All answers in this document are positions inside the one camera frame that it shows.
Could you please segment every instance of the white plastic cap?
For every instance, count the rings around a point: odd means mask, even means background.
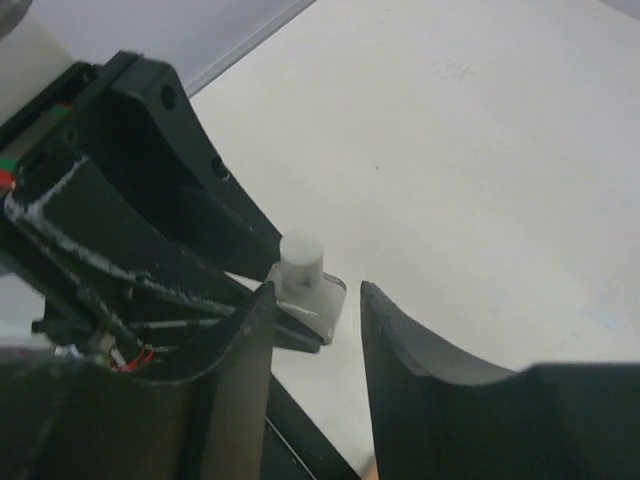
[[[324,244],[310,233],[293,230],[280,241],[282,286],[290,295],[312,294],[324,275]]]

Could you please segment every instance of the screw hole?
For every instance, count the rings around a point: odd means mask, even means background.
[[[167,110],[173,110],[176,108],[176,91],[170,86],[165,85],[160,90],[160,101],[162,101],[162,106]]]
[[[75,128],[69,128],[62,134],[62,140],[70,147],[78,144],[78,131]]]
[[[222,180],[223,182],[229,180],[231,173],[227,170],[224,163],[222,163],[222,159],[220,157],[214,157],[211,160],[211,170],[213,170],[213,174],[218,178],[218,180]]]

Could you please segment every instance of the white surface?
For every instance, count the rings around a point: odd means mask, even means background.
[[[31,321],[42,318],[42,297],[15,275],[0,277],[0,346],[43,346],[41,336],[31,336]]]
[[[298,0],[36,0],[32,10],[77,59],[104,63],[118,50],[141,52],[171,63],[189,88],[214,64],[222,62],[226,67],[232,63],[225,57],[244,42],[257,44],[261,39],[251,40],[252,36],[270,22],[282,24],[289,20],[279,16],[297,3]],[[262,38],[269,33],[265,31]]]
[[[320,0],[194,99],[349,285],[333,345],[274,371],[352,465],[362,279],[507,367],[640,360],[639,85],[640,22],[595,0]]]

